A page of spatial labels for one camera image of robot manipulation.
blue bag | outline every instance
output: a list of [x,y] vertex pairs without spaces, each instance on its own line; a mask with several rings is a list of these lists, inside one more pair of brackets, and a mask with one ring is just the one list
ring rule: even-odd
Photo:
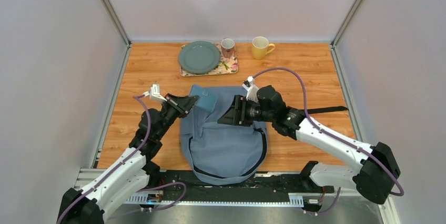
[[206,88],[218,96],[212,113],[194,107],[181,119],[181,150],[198,179],[212,185],[243,182],[263,163],[268,149],[266,123],[250,127],[218,124],[234,95],[246,95],[238,86]]

light gray panel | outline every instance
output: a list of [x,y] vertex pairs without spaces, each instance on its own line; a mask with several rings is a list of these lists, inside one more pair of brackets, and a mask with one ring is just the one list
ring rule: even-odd
[[[324,202],[328,207],[333,197]],[[134,205],[122,205],[114,216],[138,209]],[[141,213],[110,220],[107,224],[382,224],[377,205],[362,197],[341,197],[332,212],[326,215],[310,216],[299,208],[287,207],[193,207],[174,206],[167,210]]]
[[445,41],[446,0],[365,0],[338,46],[363,139],[401,168],[404,224],[446,218]]
[[100,0],[0,0],[0,223],[55,223],[125,46]]
[[132,40],[332,40],[354,0],[110,0]]

wooden surface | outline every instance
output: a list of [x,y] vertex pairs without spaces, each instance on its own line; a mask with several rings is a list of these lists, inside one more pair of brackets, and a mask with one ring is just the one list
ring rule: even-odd
[[[262,60],[253,59],[250,43],[237,44],[239,71],[230,75],[182,77],[178,53],[181,43],[133,44],[130,57],[111,117],[98,168],[107,168],[128,146],[138,129],[141,105],[132,97],[159,83],[161,94],[189,94],[192,84],[202,87],[238,85],[251,75],[275,66],[296,71],[305,82],[308,108],[344,106],[342,91],[327,44],[276,44],[276,49]],[[288,72],[272,71],[256,78],[259,87],[272,85],[282,94],[288,106],[303,108],[302,90],[296,77]],[[160,104],[144,99],[147,106]],[[349,137],[354,137],[347,111],[316,114],[322,124]],[[161,169],[189,170],[180,150],[178,119],[162,139],[163,147],[153,161]],[[262,171],[300,171],[310,160],[326,164],[342,162],[309,144],[279,135],[269,124],[269,148]]]

tray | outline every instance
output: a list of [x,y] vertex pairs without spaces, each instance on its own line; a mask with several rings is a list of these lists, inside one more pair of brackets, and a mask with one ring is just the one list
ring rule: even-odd
[[217,67],[215,67],[213,70],[211,70],[208,73],[204,74],[193,74],[186,70],[184,70],[182,67],[180,67],[180,74],[183,77],[193,77],[193,76],[208,76],[208,75],[222,75],[222,74],[234,74],[238,72],[238,60],[237,60],[237,51],[234,53],[234,55],[230,58],[224,58],[221,54],[221,47],[220,43],[214,43],[215,46],[217,46],[218,50],[220,51],[220,62],[218,62]]

ceramic plate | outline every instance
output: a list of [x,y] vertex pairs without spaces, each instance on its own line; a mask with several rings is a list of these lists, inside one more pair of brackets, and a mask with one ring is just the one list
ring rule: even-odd
[[220,51],[210,42],[196,41],[181,50],[178,61],[184,70],[194,74],[204,74],[218,65]]

